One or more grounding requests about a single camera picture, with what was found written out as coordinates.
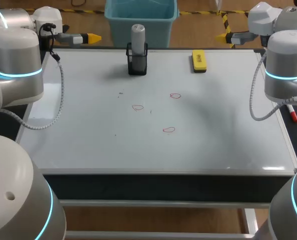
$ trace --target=marker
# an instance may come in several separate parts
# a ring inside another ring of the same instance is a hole
[[[146,67],[145,54],[145,27],[141,24],[135,24],[130,31],[132,43],[132,68],[134,71],[142,72]]]
[[[287,104],[286,106],[287,106],[287,108],[288,108],[288,111],[289,111],[289,113],[290,113],[290,116],[292,117],[293,122],[294,122],[294,123],[297,123],[297,114],[296,114],[296,112],[294,111],[293,106],[292,106],[292,105],[289,105],[289,104]]]

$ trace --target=black cable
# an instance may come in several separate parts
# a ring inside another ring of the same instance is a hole
[[[54,41],[55,41],[55,36],[54,33],[52,31],[52,29],[55,29],[57,26],[53,23],[44,23],[40,26],[39,30],[38,30],[38,37],[39,39],[42,39],[41,36],[41,30],[43,29],[46,32],[50,32],[50,34],[52,35],[52,43],[50,46],[50,41],[47,42],[47,48],[49,49],[49,54],[58,62],[60,60],[60,57],[57,53],[53,52],[53,47],[54,47]]]
[[[71,4],[73,7],[81,7],[81,6],[83,6],[84,4],[86,4],[86,3],[87,3],[87,0],[84,0],[84,2],[83,2],[82,4],[75,5],[75,4],[73,4],[73,0],[70,0],[70,4]]]

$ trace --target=cable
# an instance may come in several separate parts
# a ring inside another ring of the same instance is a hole
[[[59,120],[59,118],[61,116],[62,108],[63,108],[63,104],[64,104],[64,71],[63,71],[62,65],[60,63],[60,59],[61,58],[59,57],[59,55],[57,53],[53,52],[53,45],[54,45],[55,36],[53,34],[52,29],[56,28],[56,26],[54,24],[52,24],[52,23],[44,23],[39,28],[39,31],[38,31],[39,37],[41,37],[41,30],[42,30],[42,28],[43,28],[44,31],[50,32],[51,35],[52,35],[52,44],[51,44],[51,47],[49,48],[49,53],[56,60],[56,62],[58,64],[58,67],[59,67],[59,71],[60,71],[61,96],[60,96],[60,103],[59,103],[59,108],[58,108],[58,112],[57,112],[56,117],[49,124],[47,124],[47,125],[44,125],[44,126],[31,126],[31,125],[28,125],[25,121],[23,121],[14,112],[9,111],[9,110],[6,110],[6,109],[0,109],[0,113],[7,114],[7,115],[11,116],[16,121],[18,121],[21,125],[23,125],[24,127],[28,128],[28,129],[31,129],[31,130],[43,130],[43,129],[47,129],[48,127],[50,127],[53,124],[55,124]]]
[[[87,3],[87,0],[84,0],[83,3],[78,4],[78,5],[75,5],[75,4],[73,4],[73,0],[70,0],[70,4],[71,4],[73,7],[81,7],[81,6],[83,6],[84,4],[86,4],[86,3]]]
[[[263,117],[256,117],[254,115],[253,112],[253,95],[254,95],[254,88],[255,88],[255,84],[256,84],[256,80],[257,80],[257,76],[258,76],[258,72],[261,68],[261,65],[263,63],[263,61],[265,60],[265,58],[267,57],[267,52],[265,52],[262,56],[262,58],[260,59],[260,61],[257,64],[254,76],[253,76],[253,81],[252,81],[252,86],[250,88],[250,95],[249,95],[249,112],[251,117],[255,120],[255,121],[263,121],[265,119],[268,119],[270,116],[272,116],[278,109],[280,109],[283,105],[286,104],[297,104],[297,96],[294,97],[290,97],[289,99],[284,99],[282,100],[281,103],[278,103],[273,109],[272,111],[270,111],[268,114],[266,114]]]
[[[59,120],[59,118],[61,116],[62,109],[63,109],[63,104],[64,104],[64,72],[63,72],[63,68],[62,68],[62,65],[61,65],[60,61],[58,61],[57,64],[58,64],[58,67],[59,67],[60,78],[61,78],[60,104],[59,104],[59,109],[58,109],[56,117],[49,124],[47,124],[45,126],[31,126],[31,125],[27,124],[25,121],[23,121],[18,115],[16,115],[12,111],[9,111],[9,110],[6,110],[6,109],[0,109],[0,113],[7,114],[7,115],[11,116],[16,121],[18,121],[21,125],[23,125],[24,127],[28,128],[28,129],[31,129],[31,130],[43,130],[43,129],[47,129],[48,127],[55,124]]]

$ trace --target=red marker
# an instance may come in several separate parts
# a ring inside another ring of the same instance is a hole
[[[290,113],[290,116],[292,117],[293,122],[294,122],[294,123],[297,123],[297,114],[296,114],[296,112],[294,111],[293,106],[292,106],[292,105],[289,105],[289,104],[287,104],[286,106],[287,106],[287,108],[288,108],[288,111],[289,111],[289,113]]]

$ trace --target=blue led ring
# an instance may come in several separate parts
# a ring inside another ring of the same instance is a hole
[[[281,80],[297,80],[297,76],[276,76],[271,73],[269,73],[267,70],[265,70],[265,73],[274,79],[281,79]]]
[[[4,24],[4,27],[7,29],[8,28],[8,23],[7,23],[6,19],[4,18],[4,16],[2,15],[1,12],[0,12],[0,18],[2,19],[2,22]]]
[[[40,239],[40,237],[44,233],[45,229],[47,228],[47,226],[49,224],[49,221],[50,221],[50,218],[51,218],[51,215],[52,215],[52,210],[53,210],[53,193],[52,193],[52,189],[51,189],[49,183],[47,183],[47,185],[48,185],[49,192],[50,192],[50,208],[49,208],[49,213],[48,213],[47,220],[46,220],[46,222],[44,224],[44,227],[42,228],[42,230],[40,231],[40,233],[37,235],[37,237],[34,240],[39,240]]]
[[[4,77],[9,77],[9,78],[22,78],[22,77],[33,76],[33,75],[39,74],[40,72],[42,72],[42,68],[40,70],[37,70],[37,71],[34,71],[34,72],[30,72],[30,73],[24,73],[24,74],[8,74],[8,73],[0,72],[0,75],[1,76],[4,76]]]
[[[290,188],[290,195],[291,195],[291,198],[292,198],[292,203],[293,203],[294,210],[295,210],[296,215],[297,215],[297,204],[296,204],[295,198],[294,198],[294,181],[295,181],[296,176],[297,176],[297,174],[295,174],[295,176],[293,177],[292,186]]]

